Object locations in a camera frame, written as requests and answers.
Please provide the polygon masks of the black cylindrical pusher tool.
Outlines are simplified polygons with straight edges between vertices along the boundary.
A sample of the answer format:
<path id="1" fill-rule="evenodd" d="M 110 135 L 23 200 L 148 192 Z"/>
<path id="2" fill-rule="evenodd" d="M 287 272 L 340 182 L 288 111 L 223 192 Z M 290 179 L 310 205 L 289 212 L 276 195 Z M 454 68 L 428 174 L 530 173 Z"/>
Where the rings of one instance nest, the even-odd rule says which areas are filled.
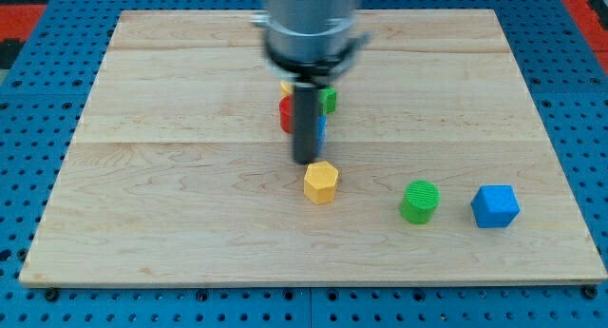
<path id="1" fill-rule="evenodd" d="M 317 117 L 319 88 L 310 83 L 297 82 L 293 94 L 293 159 L 297 164 L 309 164 L 317 154 Z"/>

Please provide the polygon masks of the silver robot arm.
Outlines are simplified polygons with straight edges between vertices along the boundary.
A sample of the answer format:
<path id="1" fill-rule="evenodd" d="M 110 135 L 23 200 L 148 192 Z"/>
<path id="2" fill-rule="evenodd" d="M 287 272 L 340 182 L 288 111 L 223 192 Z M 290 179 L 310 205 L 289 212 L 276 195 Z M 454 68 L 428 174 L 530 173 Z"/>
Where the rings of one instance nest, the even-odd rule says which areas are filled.
<path id="1" fill-rule="evenodd" d="M 252 16 L 262 29 L 267 61 L 293 85 L 292 154 L 297 164 L 318 155 L 320 91 L 344 74 L 370 39 L 352 35 L 362 0 L 264 0 Z"/>

